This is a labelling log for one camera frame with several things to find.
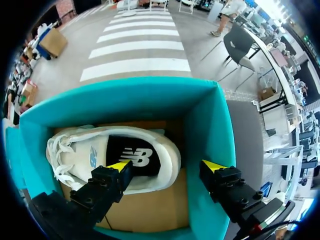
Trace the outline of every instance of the cable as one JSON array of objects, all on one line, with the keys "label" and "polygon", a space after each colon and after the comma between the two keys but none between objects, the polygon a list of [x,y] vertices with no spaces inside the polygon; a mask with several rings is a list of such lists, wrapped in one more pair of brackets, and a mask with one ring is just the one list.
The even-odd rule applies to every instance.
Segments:
[{"label": "cable", "polygon": [[260,232],[257,232],[257,233],[249,235],[249,238],[247,238],[247,240],[253,240],[253,239],[261,236],[262,234],[265,234],[266,232],[269,232],[270,230],[276,229],[277,227],[280,227],[282,225],[289,225],[289,224],[299,225],[299,224],[301,224],[301,222],[300,221],[282,221],[282,222],[278,222],[276,224],[273,224],[271,226],[268,226],[268,227],[262,229]]},{"label": "cable", "polygon": [[106,215],[104,215],[104,218],[105,218],[106,222],[108,223],[108,225],[109,225],[110,229],[111,229],[111,230],[113,230],[113,228],[111,227],[110,222],[108,221],[108,218],[107,218],[107,216],[106,216]]}]

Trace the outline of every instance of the white sneaker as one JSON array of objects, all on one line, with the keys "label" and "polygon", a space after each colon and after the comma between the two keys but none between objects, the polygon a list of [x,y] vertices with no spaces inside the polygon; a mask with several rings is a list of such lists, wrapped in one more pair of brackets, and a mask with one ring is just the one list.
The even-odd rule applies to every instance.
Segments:
[{"label": "white sneaker", "polygon": [[179,150],[168,138],[129,126],[67,128],[48,140],[46,157],[56,179],[73,190],[87,183],[98,166],[130,159],[134,177],[124,194],[168,188],[181,167]]}]

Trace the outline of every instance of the shoelace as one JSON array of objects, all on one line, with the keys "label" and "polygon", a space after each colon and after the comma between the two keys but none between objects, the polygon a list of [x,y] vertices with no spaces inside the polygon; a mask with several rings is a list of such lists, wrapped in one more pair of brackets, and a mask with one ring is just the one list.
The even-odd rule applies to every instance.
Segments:
[{"label": "shoelace", "polygon": [[79,182],[76,182],[68,172],[73,168],[73,165],[62,164],[60,159],[61,153],[74,153],[71,144],[64,145],[62,139],[67,137],[67,135],[61,135],[55,139],[50,138],[47,142],[47,149],[49,153],[50,164],[54,173],[54,177],[65,184],[66,186],[72,188],[72,190],[78,190],[83,185]]}]

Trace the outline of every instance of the gray floor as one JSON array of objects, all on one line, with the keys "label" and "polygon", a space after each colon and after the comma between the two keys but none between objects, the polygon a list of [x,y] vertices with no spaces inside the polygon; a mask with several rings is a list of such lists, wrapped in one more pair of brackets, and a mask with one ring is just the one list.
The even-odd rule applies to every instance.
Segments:
[{"label": "gray floor", "polygon": [[[228,53],[223,44],[219,45],[213,52],[211,52],[204,60],[201,59],[221,41],[222,37],[213,37],[208,35],[208,32],[216,30],[219,22],[210,23],[206,21],[207,13],[194,10],[194,14],[178,12],[179,4],[175,0],[169,2],[168,10],[170,12],[170,19],[149,19],[148,21],[161,21],[166,23],[174,23],[175,26],[134,26],[124,27],[121,29],[114,29],[104,32],[104,29],[115,24],[110,24],[110,21],[119,19],[115,18],[117,11],[115,9],[100,10],[92,9],[88,12],[78,16],[75,20],[67,23],[60,30],[68,40],[68,45],[63,51],[62,55],[57,59],[47,61],[41,58],[32,74],[31,80],[38,85],[38,94],[36,96],[36,103],[45,99],[63,93],[67,90],[77,88],[83,85],[96,83],[100,81],[108,81],[114,79],[138,77],[138,76],[179,76],[179,77],[193,77],[198,79],[206,79],[216,81],[221,79],[227,73],[236,68],[236,64],[231,62],[227,66],[224,64]],[[142,20],[128,20],[123,23],[135,23],[146,21]],[[113,40],[103,41],[97,43],[101,36],[125,32],[129,30],[142,29],[160,29],[160,30],[177,30],[178,35],[138,35],[130,37],[122,37]],[[174,41],[181,42],[184,50],[172,49],[143,49],[143,50],[128,50],[123,52],[116,52],[112,54],[101,55],[92,59],[89,56],[92,50],[114,46],[116,44],[137,42],[137,41]],[[136,59],[174,59],[185,61],[188,64],[189,70],[149,70],[149,71],[128,71],[117,74],[108,74],[99,77],[90,78],[88,80],[80,81],[87,69],[104,64],[122,64],[126,67],[127,60]],[[259,71],[260,68],[270,68],[268,60],[263,53],[259,52],[252,62]],[[238,101],[252,101],[257,100],[258,76],[255,73],[246,83],[244,83],[237,92],[236,87],[243,82],[251,74],[249,69],[240,68],[224,80],[220,82],[225,97],[230,100]],[[263,132],[264,148],[266,150],[280,147],[288,144],[288,139],[283,137],[268,137],[264,130],[263,119],[261,117],[261,131]],[[266,166],[263,182],[279,182],[280,168]]]}]

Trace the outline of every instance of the person's foot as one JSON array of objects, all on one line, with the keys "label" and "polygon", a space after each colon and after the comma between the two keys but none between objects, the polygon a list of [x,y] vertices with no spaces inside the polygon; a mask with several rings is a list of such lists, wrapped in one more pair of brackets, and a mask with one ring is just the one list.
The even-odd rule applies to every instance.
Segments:
[{"label": "person's foot", "polygon": [[220,37],[221,36],[221,32],[218,32],[218,31],[211,31],[210,34],[212,36],[215,36],[215,37]]}]

